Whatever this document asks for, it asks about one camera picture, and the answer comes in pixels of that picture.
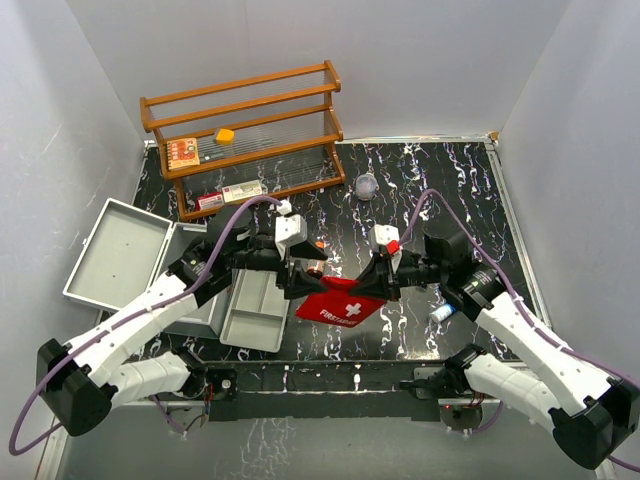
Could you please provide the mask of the red first aid pouch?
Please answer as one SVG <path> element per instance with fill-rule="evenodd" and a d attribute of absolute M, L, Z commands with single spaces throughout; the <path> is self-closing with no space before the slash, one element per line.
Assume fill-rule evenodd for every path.
<path fill-rule="evenodd" d="M 354 328 L 386 304 L 383 299 L 353 295 L 356 280 L 325 276 L 320 282 L 327 290 L 309 295 L 296 310 L 298 318 Z"/>

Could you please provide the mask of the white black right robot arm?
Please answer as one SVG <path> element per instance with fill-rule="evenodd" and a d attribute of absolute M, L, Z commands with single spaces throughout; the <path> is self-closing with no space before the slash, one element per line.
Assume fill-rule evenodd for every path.
<path fill-rule="evenodd" d="M 639 426 L 639 389 L 577 354 L 508 288 L 488 261 L 480 261 L 462 232 L 426 236 L 423 254 L 400 244 L 397 228 L 369 232 L 372 258 L 357 279 L 357 296 L 396 301 L 405 287 L 438 285 L 447 305 L 500 339 L 526 365 L 506 365 L 469 344 L 427 378 L 401 388 L 438 398 L 487 394 L 547 430 L 579 466 L 599 467 Z"/>

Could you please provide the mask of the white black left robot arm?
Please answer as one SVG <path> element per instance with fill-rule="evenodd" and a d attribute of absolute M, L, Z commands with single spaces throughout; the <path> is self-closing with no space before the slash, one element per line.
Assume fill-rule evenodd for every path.
<path fill-rule="evenodd" d="M 129 358 L 229 287 L 237 270 L 274 273 L 287 300 L 325 292 L 302 263 L 326 258 L 289 202 L 277 205 L 265 232 L 255 226 L 249 204 L 224 207 L 143 293 L 108 321 L 65 343 L 44 343 L 37 352 L 36 394 L 71 436 L 91 431 L 111 410 L 139 398 L 174 392 L 197 398 L 207 376 L 184 355 L 169 352 L 136 363 Z"/>

